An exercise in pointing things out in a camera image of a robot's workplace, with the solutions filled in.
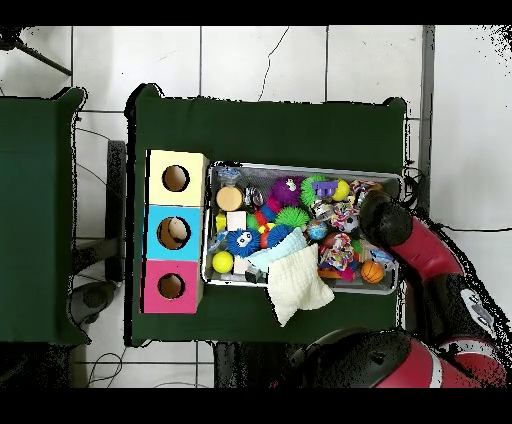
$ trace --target green table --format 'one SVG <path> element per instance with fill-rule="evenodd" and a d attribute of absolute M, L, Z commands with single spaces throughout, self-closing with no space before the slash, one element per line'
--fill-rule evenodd
<path fill-rule="evenodd" d="M 298 311 L 281 328 L 263 288 L 208 284 L 194 315 L 141 314 L 144 158 L 146 149 L 160 149 L 200 152 L 210 161 L 401 174 L 405 112 L 406 104 L 398 98 L 383 105 L 248 103 L 163 98 L 156 86 L 139 86 L 125 112 L 129 120 L 125 342 L 310 343 L 339 328 L 395 326 L 396 293 L 336 293 L 327 306 Z"/>

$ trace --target tennis ball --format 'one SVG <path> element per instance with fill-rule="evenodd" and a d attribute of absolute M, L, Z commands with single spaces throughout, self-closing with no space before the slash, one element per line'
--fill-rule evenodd
<path fill-rule="evenodd" d="M 338 188 L 332 195 L 332 200 L 335 202 L 341 202 L 350 192 L 350 186 L 345 180 L 338 180 Z"/>
<path fill-rule="evenodd" d="M 220 274 L 231 271 L 233 269 L 233 255 L 223 251 L 216 253 L 212 260 L 213 269 Z"/>

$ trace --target small ball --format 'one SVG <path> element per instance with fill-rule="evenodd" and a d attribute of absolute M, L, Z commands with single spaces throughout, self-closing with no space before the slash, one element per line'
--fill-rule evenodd
<path fill-rule="evenodd" d="M 367 283 L 376 284 L 384 277 L 384 268 L 371 259 L 364 261 L 361 267 L 361 277 Z"/>
<path fill-rule="evenodd" d="M 350 186 L 345 180 L 338 180 L 338 188 L 332 195 L 332 200 L 341 202 L 350 192 Z"/>
<path fill-rule="evenodd" d="M 313 219 L 307 227 L 309 238 L 312 240 L 321 240 L 327 235 L 327 224 L 324 221 Z"/>
<path fill-rule="evenodd" d="M 213 269 L 220 274 L 225 274 L 233 269 L 233 255 L 229 252 L 219 252 L 213 257 Z"/>

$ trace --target circular hole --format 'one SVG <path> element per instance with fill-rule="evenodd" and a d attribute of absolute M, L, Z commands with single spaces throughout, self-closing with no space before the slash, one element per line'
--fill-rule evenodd
<path fill-rule="evenodd" d="M 156 230 L 156 237 L 166 249 L 181 249 L 190 238 L 190 227 L 183 218 L 165 218 Z"/>
<path fill-rule="evenodd" d="M 158 291 L 166 299 L 176 299 L 185 290 L 185 282 L 177 274 L 165 274 L 158 280 Z"/>
<path fill-rule="evenodd" d="M 164 187 L 172 192 L 180 192 L 187 188 L 190 176 L 185 168 L 179 165 L 168 166 L 162 174 Z"/>

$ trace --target floor tile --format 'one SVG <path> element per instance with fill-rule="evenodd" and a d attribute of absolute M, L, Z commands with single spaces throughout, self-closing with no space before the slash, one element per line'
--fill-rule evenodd
<path fill-rule="evenodd" d="M 142 83 L 168 97 L 199 94 L 199 27 L 78 26 L 74 83 L 89 92 L 87 109 L 124 110 Z"/>
<path fill-rule="evenodd" d="M 195 375 L 195 365 L 125 364 L 111 387 L 194 388 Z"/>
<path fill-rule="evenodd" d="M 153 341 L 147 347 L 128 348 L 125 362 L 196 362 L 195 342 Z"/>
<path fill-rule="evenodd" d="M 331 25 L 328 100 L 382 103 L 407 101 L 420 116 L 421 25 Z"/>
<path fill-rule="evenodd" d="M 214 388 L 213 365 L 199 365 L 197 382 L 208 388 Z"/>
<path fill-rule="evenodd" d="M 70 26 L 32 27 L 22 31 L 21 40 L 70 69 Z M 6 96 L 49 98 L 70 85 L 70 77 L 18 49 L 0 51 L 0 87 Z"/>
<path fill-rule="evenodd" d="M 203 27 L 202 95 L 257 101 L 286 28 Z M 325 27 L 291 26 L 270 62 L 262 101 L 324 100 Z"/>

